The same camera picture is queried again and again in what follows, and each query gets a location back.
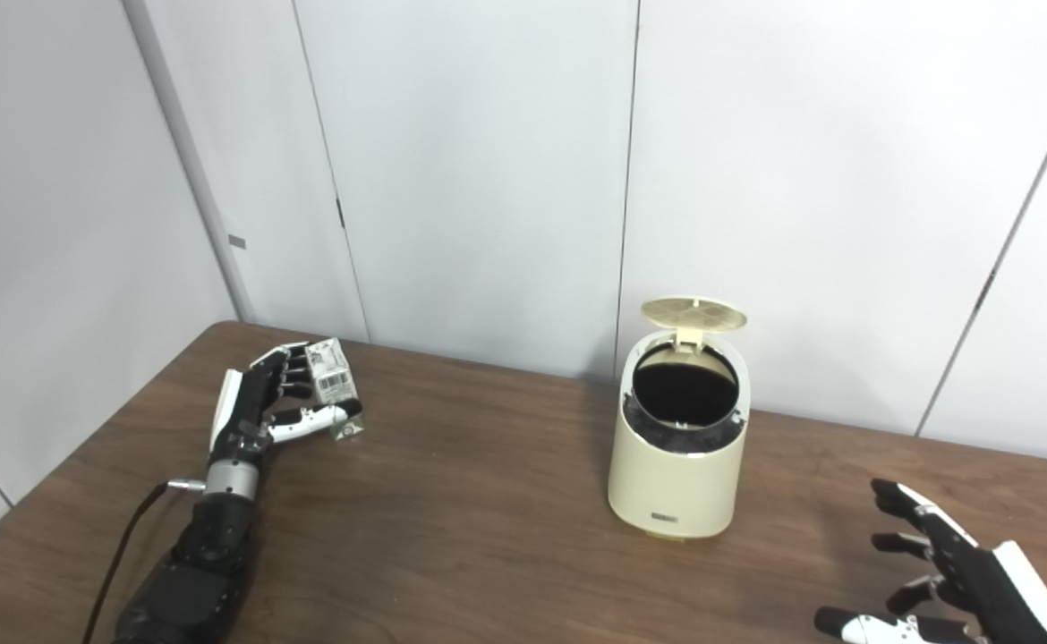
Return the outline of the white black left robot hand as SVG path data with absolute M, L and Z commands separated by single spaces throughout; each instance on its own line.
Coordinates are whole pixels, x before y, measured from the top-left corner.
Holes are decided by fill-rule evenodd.
M 260 466 L 279 443 L 342 427 L 362 415 L 353 393 L 337 393 L 349 375 L 331 368 L 319 343 L 270 348 L 245 371 L 229 369 L 214 410 L 208 464 L 238 461 Z

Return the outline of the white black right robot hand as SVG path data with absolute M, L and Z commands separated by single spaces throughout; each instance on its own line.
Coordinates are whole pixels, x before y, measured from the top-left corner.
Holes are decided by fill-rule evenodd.
M 986 549 L 912 487 L 887 479 L 870 486 L 881 513 L 915 530 L 872 534 L 872 546 L 936 572 L 903 584 L 883 613 L 819 607 L 818 632 L 844 643 L 1047 643 L 1047 586 L 1020 545 Z

